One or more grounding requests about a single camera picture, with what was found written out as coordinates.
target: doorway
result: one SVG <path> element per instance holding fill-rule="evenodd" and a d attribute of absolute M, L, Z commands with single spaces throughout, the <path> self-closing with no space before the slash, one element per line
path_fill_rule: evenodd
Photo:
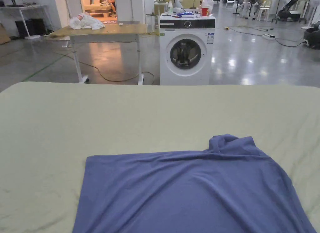
<path fill-rule="evenodd" d="M 104 24 L 117 23 L 116 0 L 81 0 L 84 12 Z"/>

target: extension cord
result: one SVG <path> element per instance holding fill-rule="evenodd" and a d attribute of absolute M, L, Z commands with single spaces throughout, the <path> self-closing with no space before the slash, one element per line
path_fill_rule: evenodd
<path fill-rule="evenodd" d="M 264 34 L 262 37 L 265 38 L 266 40 L 275 40 L 276 39 L 276 37 L 272 34 Z"/>

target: white washing machine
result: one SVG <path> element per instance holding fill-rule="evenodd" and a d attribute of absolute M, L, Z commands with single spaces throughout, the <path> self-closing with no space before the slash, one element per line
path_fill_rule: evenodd
<path fill-rule="evenodd" d="M 215 17 L 160 16 L 160 85 L 208 85 Z"/>

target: washing machine porthole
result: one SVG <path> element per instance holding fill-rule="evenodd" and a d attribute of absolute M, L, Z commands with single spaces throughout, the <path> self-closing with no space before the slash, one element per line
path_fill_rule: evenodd
<path fill-rule="evenodd" d="M 201 59 L 201 48 L 197 42 L 184 38 L 173 45 L 170 50 L 170 59 L 179 69 L 191 69 Z"/>

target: red cup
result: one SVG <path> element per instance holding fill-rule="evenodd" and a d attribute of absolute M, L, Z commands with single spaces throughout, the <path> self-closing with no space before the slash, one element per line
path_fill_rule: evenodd
<path fill-rule="evenodd" d="M 208 14 L 208 9 L 209 9 L 209 8 L 203 8 L 203 7 L 201 7 L 202 16 L 207 16 L 207 14 Z"/>

